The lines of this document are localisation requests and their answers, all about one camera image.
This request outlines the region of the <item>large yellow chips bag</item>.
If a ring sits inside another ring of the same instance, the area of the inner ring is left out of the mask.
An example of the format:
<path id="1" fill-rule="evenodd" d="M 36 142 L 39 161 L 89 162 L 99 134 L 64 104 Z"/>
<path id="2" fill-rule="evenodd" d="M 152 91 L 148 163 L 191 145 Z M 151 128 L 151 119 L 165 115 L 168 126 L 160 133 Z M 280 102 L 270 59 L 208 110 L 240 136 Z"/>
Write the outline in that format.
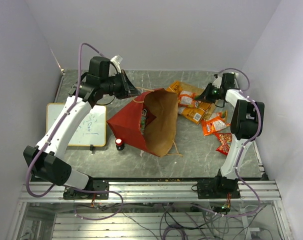
<path id="1" fill-rule="evenodd" d="M 185 85 L 185 83 L 183 83 L 181 81 L 175 81 L 166 90 L 168 92 L 175 93 L 177 95 L 177 98 L 179 101 L 179 94 L 181 93 L 181 91 L 191 92 L 190 90 L 184 90 L 184 85 Z M 200 101 L 199 108 L 189 108 L 189 107 L 184 107 L 184 106 L 179 105 L 179 102 L 178 102 L 178 114 L 182 115 L 186 119 L 188 119 L 198 125 L 201 122 L 201 120 L 203 119 L 203 116 L 208 107 L 208 104 L 210 104 L 210 103 Z"/>

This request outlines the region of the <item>orange snack packet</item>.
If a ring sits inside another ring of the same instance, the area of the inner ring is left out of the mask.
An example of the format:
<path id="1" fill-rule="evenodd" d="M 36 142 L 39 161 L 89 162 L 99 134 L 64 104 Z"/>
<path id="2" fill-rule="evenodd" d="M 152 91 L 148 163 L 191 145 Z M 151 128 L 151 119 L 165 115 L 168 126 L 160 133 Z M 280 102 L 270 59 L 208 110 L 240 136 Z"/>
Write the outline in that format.
<path id="1" fill-rule="evenodd" d="M 204 136 L 209 136 L 211 134 L 217 133 L 221 130 L 226 129 L 230 126 L 227 123 L 228 111 L 216 112 L 211 115 L 209 120 L 202 119 L 200 121 L 202 132 Z"/>

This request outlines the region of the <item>red brown paper bag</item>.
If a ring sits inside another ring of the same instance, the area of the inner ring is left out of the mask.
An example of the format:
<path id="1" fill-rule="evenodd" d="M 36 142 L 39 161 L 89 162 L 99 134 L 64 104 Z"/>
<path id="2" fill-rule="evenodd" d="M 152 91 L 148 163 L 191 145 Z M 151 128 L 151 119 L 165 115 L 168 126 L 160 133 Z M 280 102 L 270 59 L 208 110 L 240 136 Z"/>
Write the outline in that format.
<path id="1" fill-rule="evenodd" d="M 130 145 L 157 157 L 176 146 L 178 96 L 158 88 L 133 98 L 107 120 L 117 146 Z"/>

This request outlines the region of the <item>red snack packet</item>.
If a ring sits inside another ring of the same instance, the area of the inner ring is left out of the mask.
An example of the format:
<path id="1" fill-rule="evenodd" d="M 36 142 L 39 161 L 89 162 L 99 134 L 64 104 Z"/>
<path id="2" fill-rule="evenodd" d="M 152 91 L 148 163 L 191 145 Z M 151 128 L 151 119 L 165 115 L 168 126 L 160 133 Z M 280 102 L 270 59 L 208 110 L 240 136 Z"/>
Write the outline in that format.
<path id="1" fill-rule="evenodd" d="M 232 143 L 232 134 L 215 132 L 214 135 L 220 142 L 220 146 L 216 149 L 216 151 L 227 156 Z"/>

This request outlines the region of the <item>teal mint candy bag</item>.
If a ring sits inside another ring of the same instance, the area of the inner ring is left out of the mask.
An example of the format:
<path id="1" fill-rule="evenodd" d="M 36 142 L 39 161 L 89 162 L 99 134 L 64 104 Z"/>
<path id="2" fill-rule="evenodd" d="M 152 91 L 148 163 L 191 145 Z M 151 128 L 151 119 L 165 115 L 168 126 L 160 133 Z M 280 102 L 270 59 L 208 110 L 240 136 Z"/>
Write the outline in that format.
<path id="1" fill-rule="evenodd" d="M 140 117 L 140 132 L 143 134 L 145 131 L 145 127 L 149 124 L 149 120 L 151 118 L 151 113 L 147 108 L 143 108 Z"/>

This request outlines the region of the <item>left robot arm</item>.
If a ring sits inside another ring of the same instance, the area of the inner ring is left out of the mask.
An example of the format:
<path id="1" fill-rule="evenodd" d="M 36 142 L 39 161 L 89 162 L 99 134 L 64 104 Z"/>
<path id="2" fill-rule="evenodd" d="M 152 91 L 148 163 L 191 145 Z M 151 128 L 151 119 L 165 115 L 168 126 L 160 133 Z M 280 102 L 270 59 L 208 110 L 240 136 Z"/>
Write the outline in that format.
<path id="1" fill-rule="evenodd" d="M 90 60 L 88 71 L 78 76 L 54 124 L 35 146 L 24 149 L 27 182 L 36 176 L 57 186 L 73 187 L 83 199 L 93 194 L 90 176 L 73 169 L 63 158 L 80 123 L 103 96 L 122 100 L 141 94 L 121 69 L 122 60 L 120 55 L 112 59 L 95 56 Z"/>

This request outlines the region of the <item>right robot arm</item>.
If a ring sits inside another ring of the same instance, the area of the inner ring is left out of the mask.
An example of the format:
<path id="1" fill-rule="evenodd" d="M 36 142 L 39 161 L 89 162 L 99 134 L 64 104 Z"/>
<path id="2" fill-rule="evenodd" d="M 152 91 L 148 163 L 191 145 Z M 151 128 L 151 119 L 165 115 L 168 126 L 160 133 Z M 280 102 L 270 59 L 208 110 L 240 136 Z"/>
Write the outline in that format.
<path id="1" fill-rule="evenodd" d="M 213 193 L 216 197 L 223 198 L 236 191 L 238 180 L 241 179 L 238 168 L 249 146 L 262 132 L 265 104 L 245 96 L 241 89 L 235 87 L 235 78 L 234 73 L 223 73 L 219 87 L 209 83 L 195 98 L 207 103 L 223 100 L 234 108 L 230 123 L 231 146 L 226 160 L 214 178 L 208 178 L 198 185 L 199 194 Z"/>

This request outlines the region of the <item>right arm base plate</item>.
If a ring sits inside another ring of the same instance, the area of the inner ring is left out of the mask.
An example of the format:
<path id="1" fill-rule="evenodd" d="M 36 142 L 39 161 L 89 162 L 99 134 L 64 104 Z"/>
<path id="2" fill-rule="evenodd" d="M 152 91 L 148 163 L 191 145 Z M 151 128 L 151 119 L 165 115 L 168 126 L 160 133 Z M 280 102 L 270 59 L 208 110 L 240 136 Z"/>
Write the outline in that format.
<path id="1" fill-rule="evenodd" d="M 230 188 L 214 183 L 213 180 L 198 181 L 191 187 L 191 190 L 197 194 L 197 198 L 200 200 L 227 199 L 228 197 L 239 199 L 241 197 L 237 184 Z"/>

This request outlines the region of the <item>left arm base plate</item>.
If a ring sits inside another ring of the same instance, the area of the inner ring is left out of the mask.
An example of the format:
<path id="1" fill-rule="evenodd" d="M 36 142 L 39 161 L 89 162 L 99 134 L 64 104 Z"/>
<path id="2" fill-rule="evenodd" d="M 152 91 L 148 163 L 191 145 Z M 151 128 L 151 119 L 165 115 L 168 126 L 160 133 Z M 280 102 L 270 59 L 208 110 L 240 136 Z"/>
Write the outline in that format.
<path id="1" fill-rule="evenodd" d="M 63 193 L 64 200 L 107 200 L 109 196 L 109 184 L 102 180 L 90 179 L 84 189 L 75 187 L 65 187 Z"/>

